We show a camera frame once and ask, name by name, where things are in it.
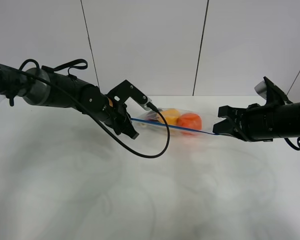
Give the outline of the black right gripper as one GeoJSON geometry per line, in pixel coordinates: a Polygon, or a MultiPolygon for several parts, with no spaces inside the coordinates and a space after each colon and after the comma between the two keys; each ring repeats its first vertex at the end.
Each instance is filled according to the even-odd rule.
{"type": "Polygon", "coordinates": [[[267,142],[287,138],[288,106],[277,104],[252,104],[248,108],[228,105],[218,109],[222,121],[213,125],[216,135],[233,137],[245,142],[267,142]]]}

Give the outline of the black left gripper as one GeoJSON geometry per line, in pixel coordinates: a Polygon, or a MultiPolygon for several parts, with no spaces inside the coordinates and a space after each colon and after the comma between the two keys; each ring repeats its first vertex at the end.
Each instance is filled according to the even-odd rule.
{"type": "Polygon", "coordinates": [[[103,120],[106,126],[112,128],[117,135],[124,134],[135,140],[139,133],[135,130],[130,115],[127,112],[125,104],[118,104],[114,99],[101,94],[104,100],[104,108],[102,109],[107,115],[103,120]]]}

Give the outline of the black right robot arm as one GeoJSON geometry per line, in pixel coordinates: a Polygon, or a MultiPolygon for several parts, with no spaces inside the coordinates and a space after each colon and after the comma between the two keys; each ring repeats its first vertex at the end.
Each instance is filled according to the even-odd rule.
{"type": "Polygon", "coordinates": [[[244,142],[271,142],[273,139],[300,137],[300,102],[291,104],[254,103],[247,108],[228,105],[218,109],[222,121],[212,132],[244,142]]]}

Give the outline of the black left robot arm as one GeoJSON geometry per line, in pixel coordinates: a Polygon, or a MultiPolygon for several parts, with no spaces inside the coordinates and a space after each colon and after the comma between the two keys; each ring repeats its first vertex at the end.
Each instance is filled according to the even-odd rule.
{"type": "Polygon", "coordinates": [[[14,106],[14,98],[21,97],[29,105],[53,108],[73,108],[94,118],[131,139],[139,135],[134,129],[127,106],[112,96],[101,93],[98,86],[73,74],[60,74],[67,69],[85,70],[88,63],[76,59],[57,67],[39,66],[34,59],[25,60],[18,69],[0,64],[0,95],[14,106]]]}

